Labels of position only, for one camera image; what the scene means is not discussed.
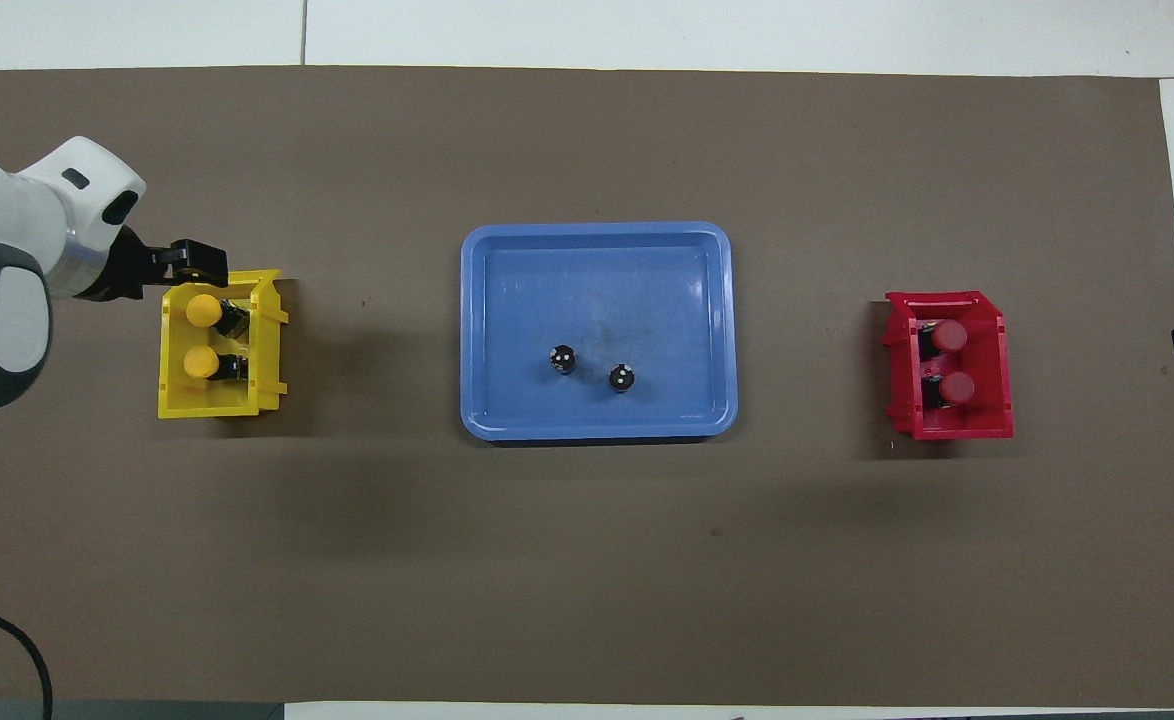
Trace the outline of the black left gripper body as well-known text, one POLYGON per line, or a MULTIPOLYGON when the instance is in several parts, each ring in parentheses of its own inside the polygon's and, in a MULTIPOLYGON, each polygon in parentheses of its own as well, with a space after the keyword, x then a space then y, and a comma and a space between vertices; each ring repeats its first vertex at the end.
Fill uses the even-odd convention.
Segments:
POLYGON ((168 285, 167 249, 146 245, 131 228, 121 228, 97 275, 97 301, 143 300, 148 285, 168 285))

